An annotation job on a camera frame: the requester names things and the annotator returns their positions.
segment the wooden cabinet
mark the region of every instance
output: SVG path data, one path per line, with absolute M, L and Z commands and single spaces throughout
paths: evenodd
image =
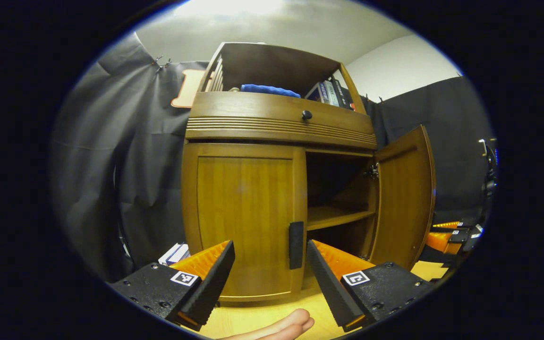
M 377 152 L 361 102 L 347 110 L 228 91 L 262 84 L 303 96 L 337 70 L 359 98 L 341 63 L 308 52 L 223 43 L 212 58 L 188 119 L 182 204 L 191 252 L 235 242 L 235 264 L 220 301 L 299 293 L 307 239 L 406 269 L 423 249 L 435 194 L 423 126 Z M 312 118 L 302 119 L 303 110 Z M 293 222 L 304 227 L 289 236 Z

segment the ceiling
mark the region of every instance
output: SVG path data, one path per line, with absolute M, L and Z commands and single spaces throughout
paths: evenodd
M 136 34 L 164 61 L 210 60 L 221 42 L 265 42 L 347 65 L 414 33 L 349 0 L 191 0 L 156 15 Z

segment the door hinge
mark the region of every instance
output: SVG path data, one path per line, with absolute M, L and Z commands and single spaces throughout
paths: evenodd
M 364 172 L 363 175 L 367 177 L 371 177 L 372 179 L 378 179 L 379 178 L 379 171 L 378 171 L 379 163 L 372 164 L 369 166 L 369 168 Z

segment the blue cloth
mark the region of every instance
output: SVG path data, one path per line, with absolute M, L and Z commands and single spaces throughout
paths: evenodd
M 264 85 L 254 85 L 254 84 L 243 84 L 240 87 L 242 92 L 258 92 L 258 93 L 268 93 L 268 94 L 280 94 L 287 95 L 289 97 L 301 98 L 297 93 L 285 90 L 284 88 L 274 87 L 274 86 L 264 86 Z

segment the human hand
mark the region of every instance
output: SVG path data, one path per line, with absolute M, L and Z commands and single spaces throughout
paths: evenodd
M 298 308 L 284 319 L 272 323 L 268 327 L 219 340 L 295 340 L 313 325 L 314 319 L 310 318 L 309 312 Z

